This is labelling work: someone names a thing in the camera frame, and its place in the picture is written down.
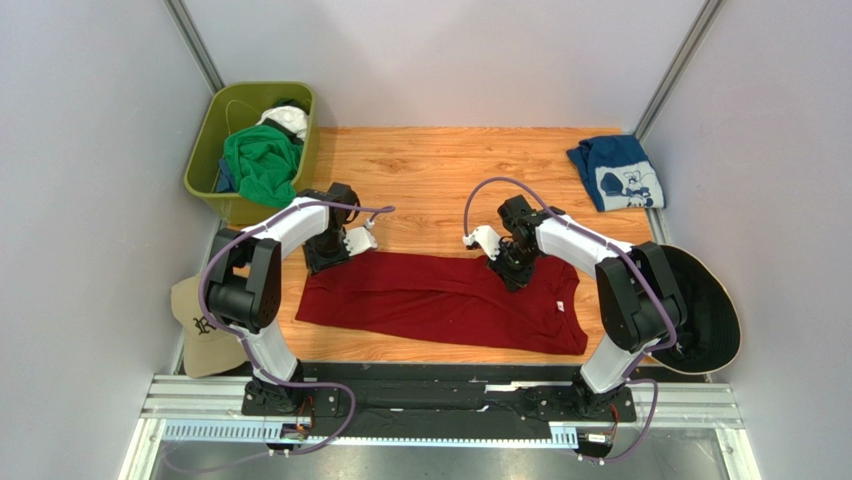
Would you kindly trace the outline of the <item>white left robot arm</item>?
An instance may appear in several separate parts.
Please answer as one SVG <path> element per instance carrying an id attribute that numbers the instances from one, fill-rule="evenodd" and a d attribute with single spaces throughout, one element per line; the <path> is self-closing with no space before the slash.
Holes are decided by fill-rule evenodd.
<path id="1" fill-rule="evenodd" d="M 289 206 L 254 226 L 216 234 L 198 301 L 204 317 L 235 336 L 246 354 L 253 398 L 293 403 L 306 389 L 301 362 L 276 325 L 284 259 L 301 250 L 309 272 L 317 274 L 376 248 L 368 228 L 347 227 L 363 209 L 351 186 L 335 182 L 326 191 L 298 193 Z"/>

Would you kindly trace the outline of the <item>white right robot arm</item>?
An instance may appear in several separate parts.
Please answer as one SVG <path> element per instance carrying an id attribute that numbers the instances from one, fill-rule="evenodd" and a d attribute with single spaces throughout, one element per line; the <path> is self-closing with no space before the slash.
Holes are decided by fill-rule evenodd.
<path id="1" fill-rule="evenodd" d="M 541 257 L 560 259 L 596 281 L 604 336 L 580 369 L 577 382 L 588 392 L 618 389 L 642 357 L 675 345 L 686 307 L 660 245 L 616 241 L 562 211 L 534 210 L 521 195 L 498 213 L 508 238 L 482 225 L 464 242 L 483 250 L 509 290 L 528 285 Z"/>

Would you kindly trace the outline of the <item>dark red t-shirt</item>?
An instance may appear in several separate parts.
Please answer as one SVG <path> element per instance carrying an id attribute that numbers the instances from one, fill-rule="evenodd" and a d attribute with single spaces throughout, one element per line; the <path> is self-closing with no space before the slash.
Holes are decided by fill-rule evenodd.
<path id="1" fill-rule="evenodd" d="M 580 355 L 588 336 L 574 310 L 576 270 L 538 260 L 511 292 L 486 257 L 368 252 L 307 278 L 299 321 L 397 337 L 554 355 Z"/>

